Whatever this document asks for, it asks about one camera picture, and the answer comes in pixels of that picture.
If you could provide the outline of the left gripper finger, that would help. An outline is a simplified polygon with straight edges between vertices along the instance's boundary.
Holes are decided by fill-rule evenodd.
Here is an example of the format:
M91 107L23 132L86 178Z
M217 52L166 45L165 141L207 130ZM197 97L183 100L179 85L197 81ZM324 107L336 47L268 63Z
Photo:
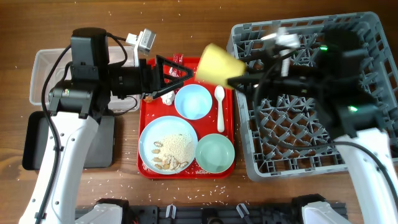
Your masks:
M169 59L166 59L163 56L156 55L156 57L155 57L155 79L160 78L160 77L165 77L165 76L171 76L164 72L164 66L167 66L167 67L170 67L172 69L176 69L176 70L182 72L183 73L182 77L190 76L190 78L193 78L193 70L192 69L184 67L183 65L177 64Z
M165 76L156 78L154 84L151 86L151 97L156 99L170 91L177 90L183 87L184 82L190 79L190 76L172 77Z

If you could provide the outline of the small light blue bowl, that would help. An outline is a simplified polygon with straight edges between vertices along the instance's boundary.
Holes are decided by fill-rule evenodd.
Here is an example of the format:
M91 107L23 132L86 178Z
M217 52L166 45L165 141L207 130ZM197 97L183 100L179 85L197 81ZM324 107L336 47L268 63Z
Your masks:
M212 104L210 92L197 84L186 85L179 89L174 99L177 113L189 120L204 118L210 112Z

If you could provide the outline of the white plastic spoon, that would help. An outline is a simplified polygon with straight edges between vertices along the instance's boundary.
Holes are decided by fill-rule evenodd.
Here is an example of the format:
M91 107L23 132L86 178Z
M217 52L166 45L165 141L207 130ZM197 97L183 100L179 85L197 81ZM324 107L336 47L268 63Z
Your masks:
M224 117L222 105L224 97L224 88L221 85L217 85L215 88L215 98L218 102L217 130L219 133L222 133L224 131Z

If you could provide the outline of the yellow plastic cup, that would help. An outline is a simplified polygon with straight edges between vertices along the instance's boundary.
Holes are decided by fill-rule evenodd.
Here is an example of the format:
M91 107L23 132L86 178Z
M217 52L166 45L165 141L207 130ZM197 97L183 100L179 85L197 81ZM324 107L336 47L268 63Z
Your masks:
M227 79L242 76L246 64L216 44L205 47L197 66L195 80L232 89Z

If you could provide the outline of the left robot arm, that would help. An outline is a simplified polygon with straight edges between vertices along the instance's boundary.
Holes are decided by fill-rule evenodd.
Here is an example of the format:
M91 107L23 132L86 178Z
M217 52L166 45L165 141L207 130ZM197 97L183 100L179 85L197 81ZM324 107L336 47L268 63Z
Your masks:
M181 88L193 71L164 57L155 65L109 61L105 29L75 29L66 51L72 55L62 78L41 101L49 125L47 145L30 202L21 223L75 223L76 200L87 153L112 96L158 98Z

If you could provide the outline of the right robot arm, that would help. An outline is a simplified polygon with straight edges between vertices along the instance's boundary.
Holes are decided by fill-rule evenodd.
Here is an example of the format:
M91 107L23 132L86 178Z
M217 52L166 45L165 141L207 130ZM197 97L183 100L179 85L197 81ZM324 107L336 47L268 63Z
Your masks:
M366 223L397 222L397 174L389 136L376 100L361 88L359 70L367 57L358 36L346 29L324 33L314 67L291 65L300 50L292 42L234 59L238 71L228 85L252 96L254 104L281 94L313 98L331 146L348 167Z

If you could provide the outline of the light green bowl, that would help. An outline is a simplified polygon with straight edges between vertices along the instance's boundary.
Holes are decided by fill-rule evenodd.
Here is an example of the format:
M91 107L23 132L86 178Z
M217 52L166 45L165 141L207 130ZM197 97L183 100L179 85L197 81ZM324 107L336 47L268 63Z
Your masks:
M208 134L199 140L195 159L206 172L219 174L227 171L235 159L233 143L224 135Z

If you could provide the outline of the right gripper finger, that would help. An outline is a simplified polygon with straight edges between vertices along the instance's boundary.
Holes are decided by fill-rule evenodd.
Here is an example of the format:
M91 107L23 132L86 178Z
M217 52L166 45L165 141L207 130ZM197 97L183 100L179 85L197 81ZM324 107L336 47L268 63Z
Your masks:
M240 92L255 92L263 74L249 74L227 79L227 84Z
M265 73L266 69L264 68L263 65L255 63L252 67L247 66L246 71L250 74L255 74L255 73Z

